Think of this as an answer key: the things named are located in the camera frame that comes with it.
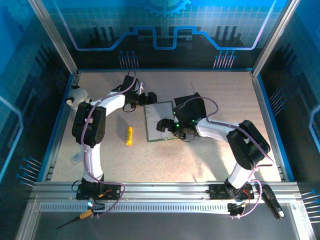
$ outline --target speckled surface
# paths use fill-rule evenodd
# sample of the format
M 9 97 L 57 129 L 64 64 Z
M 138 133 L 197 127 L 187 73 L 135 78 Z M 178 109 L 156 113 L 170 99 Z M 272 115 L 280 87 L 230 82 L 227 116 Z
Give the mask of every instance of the speckled surface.
M 123 82 L 124 72 L 82 73 L 79 86 L 93 100 L 100 99 Z M 155 92 L 159 102 L 199 92 L 214 99 L 219 112 L 212 118 L 230 123 L 251 120 L 269 141 L 252 80 L 248 72 L 140 71 L 145 92 Z M 205 101 L 207 113 L 215 106 Z M 65 128 L 52 181 L 80 180 L 83 165 L 73 165 L 71 158 L 80 152 L 72 137 L 74 114 Z M 133 127 L 133 144 L 126 145 L 127 127 Z M 115 182 L 206 182 L 224 181 L 236 164 L 229 145 L 209 138 L 196 138 L 190 143 L 179 139 L 147 142 L 142 107 L 125 113 L 121 109 L 106 119 L 105 137 L 100 148 L 104 178 Z M 276 166 L 264 167 L 255 174 L 263 181 L 280 181 Z

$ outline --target enclosure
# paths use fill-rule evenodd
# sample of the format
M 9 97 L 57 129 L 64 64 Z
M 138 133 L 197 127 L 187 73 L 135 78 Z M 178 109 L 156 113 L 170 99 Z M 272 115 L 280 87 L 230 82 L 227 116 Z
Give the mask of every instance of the enclosure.
M 3 0 L 0 10 L 1 238 L 319 238 L 318 1 Z M 88 207 L 73 191 L 86 169 L 66 101 L 75 86 L 97 101 L 128 71 L 157 102 L 105 119 L 101 169 L 125 185 L 122 198 L 100 219 L 57 230 Z M 210 198 L 238 162 L 228 141 L 156 130 L 195 93 L 217 103 L 204 101 L 206 115 L 217 110 L 211 119 L 250 120 L 269 143 L 275 164 L 254 178 L 272 188 L 283 220 L 254 183 L 248 208 L 259 204 L 244 218 Z M 102 203 L 101 213 L 114 201 Z

